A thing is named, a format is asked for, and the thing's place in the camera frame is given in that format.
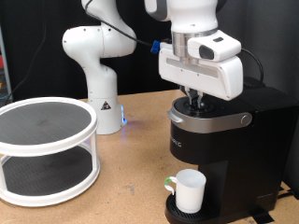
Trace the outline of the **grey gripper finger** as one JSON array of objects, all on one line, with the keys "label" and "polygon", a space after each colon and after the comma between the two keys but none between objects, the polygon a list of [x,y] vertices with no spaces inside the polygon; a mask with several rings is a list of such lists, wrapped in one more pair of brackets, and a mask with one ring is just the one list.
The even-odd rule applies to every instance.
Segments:
[{"label": "grey gripper finger", "polygon": [[197,107],[197,91],[193,90],[189,87],[186,87],[185,92],[186,92],[187,96],[189,97],[190,106]]},{"label": "grey gripper finger", "polygon": [[197,94],[198,94],[197,106],[199,109],[202,109],[205,105],[205,103],[203,102],[204,93],[201,91],[198,91]]}]

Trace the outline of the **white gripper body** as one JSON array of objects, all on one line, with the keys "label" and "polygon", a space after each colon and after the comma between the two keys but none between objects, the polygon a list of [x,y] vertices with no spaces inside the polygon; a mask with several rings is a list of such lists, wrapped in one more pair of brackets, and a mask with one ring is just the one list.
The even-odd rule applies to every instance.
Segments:
[{"label": "white gripper body", "polygon": [[236,56],[221,62],[196,60],[186,64],[162,43],[159,74],[162,79],[230,101],[243,91],[243,66]]}]

